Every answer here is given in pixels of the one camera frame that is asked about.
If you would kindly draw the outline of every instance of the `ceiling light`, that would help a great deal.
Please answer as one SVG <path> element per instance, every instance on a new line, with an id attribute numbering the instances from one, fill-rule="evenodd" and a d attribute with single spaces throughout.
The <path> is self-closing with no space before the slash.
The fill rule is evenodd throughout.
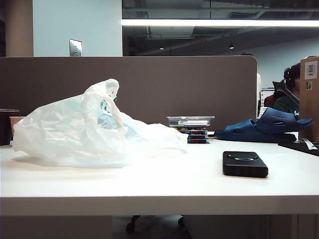
<path id="1" fill-rule="evenodd" d="M 319 27 L 319 20 L 122 19 L 123 26 L 287 26 Z"/>

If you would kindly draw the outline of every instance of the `black phone case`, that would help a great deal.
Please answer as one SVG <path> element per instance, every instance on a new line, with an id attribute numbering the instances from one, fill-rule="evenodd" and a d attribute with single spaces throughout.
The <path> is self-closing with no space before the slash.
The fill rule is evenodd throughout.
<path id="1" fill-rule="evenodd" d="M 223 173 L 229 176 L 265 178 L 268 167 L 255 152 L 223 152 Z"/>

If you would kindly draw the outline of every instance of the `blue slipper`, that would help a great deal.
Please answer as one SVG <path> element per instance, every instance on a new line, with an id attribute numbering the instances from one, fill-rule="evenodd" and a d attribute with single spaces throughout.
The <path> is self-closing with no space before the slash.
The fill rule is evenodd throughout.
<path id="1" fill-rule="evenodd" d="M 215 135 L 224 140 L 246 142 L 290 143 L 296 141 L 296 137 L 290 133 L 266 134 L 258 131 L 251 119 L 232 124 L 225 130 L 215 131 Z"/>
<path id="2" fill-rule="evenodd" d="M 292 113 L 267 108 L 260 119 L 254 123 L 254 127 L 262 133 L 273 134 L 297 132 L 313 123 L 314 121 L 311 118 L 296 119 Z"/>

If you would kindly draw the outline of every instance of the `cubicle divider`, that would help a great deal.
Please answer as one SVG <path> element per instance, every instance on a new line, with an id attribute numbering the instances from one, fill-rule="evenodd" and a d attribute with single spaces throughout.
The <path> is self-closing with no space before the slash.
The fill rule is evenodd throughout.
<path id="1" fill-rule="evenodd" d="M 166 116 L 216 116 L 210 130 L 256 117 L 257 62 L 251 56 L 4 57 L 0 108 L 37 107 L 119 81 L 119 109 L 146 123 Z"/>

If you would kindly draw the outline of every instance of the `ceiling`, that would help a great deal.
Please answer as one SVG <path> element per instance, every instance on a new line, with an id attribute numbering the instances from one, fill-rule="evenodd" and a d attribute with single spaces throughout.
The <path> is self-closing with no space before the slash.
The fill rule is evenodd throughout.
<path id="1" fill-rule="evenodd" d="M 122 18 L 310 20 L 319 19 L 319 1 L 122 0 Z M 316 36 L 317 28 L 123 26 L 123 49 L 132 56 L 222 54 L 230 43 L 240 50 Z"/>

